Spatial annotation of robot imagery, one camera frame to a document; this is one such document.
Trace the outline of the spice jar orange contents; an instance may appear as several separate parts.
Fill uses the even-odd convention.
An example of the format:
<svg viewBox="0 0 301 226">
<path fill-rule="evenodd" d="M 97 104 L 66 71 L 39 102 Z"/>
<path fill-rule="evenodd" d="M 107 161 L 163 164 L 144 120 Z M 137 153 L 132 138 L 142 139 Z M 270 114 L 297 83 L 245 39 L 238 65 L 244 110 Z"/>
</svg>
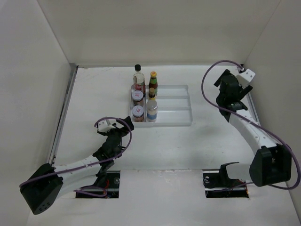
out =
<svg viewBox="0 0 301 226">
<path fill-rule="evenodd" d="M 140 105 L 136 105 L 132 109 L 133 121 L 144 122 L 144 108 Z"/>
</svg>

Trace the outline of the spice jar dark contents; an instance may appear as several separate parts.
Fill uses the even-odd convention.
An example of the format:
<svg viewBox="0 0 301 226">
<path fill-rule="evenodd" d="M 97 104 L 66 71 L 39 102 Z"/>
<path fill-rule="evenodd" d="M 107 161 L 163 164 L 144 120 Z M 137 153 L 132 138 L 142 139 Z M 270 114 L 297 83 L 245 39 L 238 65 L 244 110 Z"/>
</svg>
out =
<svg viewBox="0 0 301 226">
<path fill-rule="evenodd" d="M 132 92 L 133 106 L 144 106 L 143 93 L 140 90 Z"/>
</svg>

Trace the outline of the white shaker blue label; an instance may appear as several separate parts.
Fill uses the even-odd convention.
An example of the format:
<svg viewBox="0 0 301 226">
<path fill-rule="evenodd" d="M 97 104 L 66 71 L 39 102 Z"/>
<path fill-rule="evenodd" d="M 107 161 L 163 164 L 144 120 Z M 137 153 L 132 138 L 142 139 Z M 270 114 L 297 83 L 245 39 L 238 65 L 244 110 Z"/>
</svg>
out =
<svg viewBox="0 0 301 226">
<path fill-rule="evenodd" d="M 146 104 L 146 120 L 155 122 L 158 116 L 158 103 L 155 100 L 149 100 Z"/>
</svg>

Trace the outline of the small yellow label bottle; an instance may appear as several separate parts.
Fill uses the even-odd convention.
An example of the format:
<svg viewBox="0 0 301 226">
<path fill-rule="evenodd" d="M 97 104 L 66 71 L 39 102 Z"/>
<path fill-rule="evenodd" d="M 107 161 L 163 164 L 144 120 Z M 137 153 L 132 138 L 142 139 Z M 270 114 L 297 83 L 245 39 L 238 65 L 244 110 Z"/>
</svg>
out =
<svg viewBox="0 0 301 226">
<path fill-rule="evenodd" d="M 149 88 L 148 99 L 156 100 L 156 90 L 154 88 Z"/>
</svg>

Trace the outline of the dark sauce bottle black cap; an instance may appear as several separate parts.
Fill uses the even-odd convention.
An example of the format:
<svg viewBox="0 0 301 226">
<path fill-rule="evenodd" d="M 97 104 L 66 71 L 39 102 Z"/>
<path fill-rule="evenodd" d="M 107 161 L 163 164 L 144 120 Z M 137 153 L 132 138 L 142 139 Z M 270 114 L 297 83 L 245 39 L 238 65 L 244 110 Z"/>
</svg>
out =
<svg viewBox="0 0 301 226">
<path fill-rule="evenodd" d="M 145 76 L 141 72 L 141 65 L 135 65 L 135 73 L 133 75 L 134 89 L 141 91 L 145 95 Z"/>
</svg>

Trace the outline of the green bottle yellow cap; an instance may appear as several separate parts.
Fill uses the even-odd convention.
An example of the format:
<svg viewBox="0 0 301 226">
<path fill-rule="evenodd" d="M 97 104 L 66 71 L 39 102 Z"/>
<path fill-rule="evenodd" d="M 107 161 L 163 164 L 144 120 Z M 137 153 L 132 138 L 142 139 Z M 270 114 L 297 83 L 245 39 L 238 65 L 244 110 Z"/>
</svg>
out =
<svg viewBox="0 0 301 226">
<path fill-rule="evenodd" d="M 157 73 L 152 71 L 150 73 L 150 81 L 149 81 L 149 88 L 154 88 L 155 95 L 158 94 L 158 81 L 157 81 Z"/>
</svg>

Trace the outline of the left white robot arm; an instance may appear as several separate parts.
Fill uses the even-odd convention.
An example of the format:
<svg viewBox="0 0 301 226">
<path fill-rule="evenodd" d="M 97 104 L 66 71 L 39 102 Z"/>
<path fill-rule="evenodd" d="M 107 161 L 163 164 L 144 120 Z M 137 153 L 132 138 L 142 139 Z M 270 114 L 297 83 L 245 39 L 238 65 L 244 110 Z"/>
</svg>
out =
<svg viewBox="0 0 301 226">
<path fill-rule="evenodd" d="M 19 186 L 21 195 L 34 215 L 45 212 L 57 198 L 69 192 L 84 194 L 88 188 L 99 188 L 105 184 L 107 170 L 128 148 L 122 145 L 123 137 L 131 137 L 134 130 L 130 116 L 115 118 L 120 128 L 114 123 L 109 124 L 107 130 L 100 130 L 99 123 L 109 120 L 109 117 L 103 117 L 94 124 L 97 133 L 106 137 L 106 140 L 92 155 L 67 165 L 52 166 L 45 163 Z"/>
</svg>

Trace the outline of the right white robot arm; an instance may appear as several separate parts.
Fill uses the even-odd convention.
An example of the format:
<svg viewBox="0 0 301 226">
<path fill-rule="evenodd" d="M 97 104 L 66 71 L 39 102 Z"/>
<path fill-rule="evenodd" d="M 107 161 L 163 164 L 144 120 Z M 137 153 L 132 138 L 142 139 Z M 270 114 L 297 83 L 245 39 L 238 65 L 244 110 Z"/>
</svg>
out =
<svg viewBox="0 0 301 226">
<path fill-rule="evenodd" d="M 247 171 L 250 180 L 258 187 L 288 181 L 291 178 L 292 157 L 289 151 L 272 139 L 258 127 L 258 123 L 251 116 L 242 99 L 252 86 L 242 86 L 238 77 L 226 69 L 214 83 L 219 88 L 216 98 L 221 108 L 221 115 L 235 127 L 254 152 L 254 159 Z"/>
</svg>

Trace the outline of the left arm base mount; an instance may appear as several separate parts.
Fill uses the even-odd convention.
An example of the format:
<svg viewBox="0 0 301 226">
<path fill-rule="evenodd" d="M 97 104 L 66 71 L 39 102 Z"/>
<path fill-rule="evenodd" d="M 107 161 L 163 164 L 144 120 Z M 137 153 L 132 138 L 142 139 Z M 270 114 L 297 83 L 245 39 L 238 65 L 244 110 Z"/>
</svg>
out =
<svg viewBox="0 0 301 226">
<path fill-rule="evenodd" d="M 76 199 L 117 199 L 119 198 L 120 171 L 107 171 L 97 176 L 93 185 L 82 188 Z"/>
</svg>

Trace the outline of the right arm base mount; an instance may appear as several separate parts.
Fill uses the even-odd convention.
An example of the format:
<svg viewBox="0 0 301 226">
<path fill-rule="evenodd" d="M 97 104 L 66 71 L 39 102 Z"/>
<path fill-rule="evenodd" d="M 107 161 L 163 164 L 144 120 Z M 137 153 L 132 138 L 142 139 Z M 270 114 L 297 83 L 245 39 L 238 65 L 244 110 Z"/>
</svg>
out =
<svg viewBox="0 0 301 226">
<path fill-rule="evenodd" d="M 203 170 L 203 186 L 206 198 L 248 198 L 245 181 L 231 179 L 226 167 L 238 162 L 225 163 L 219 169 Z"/>
</svg>

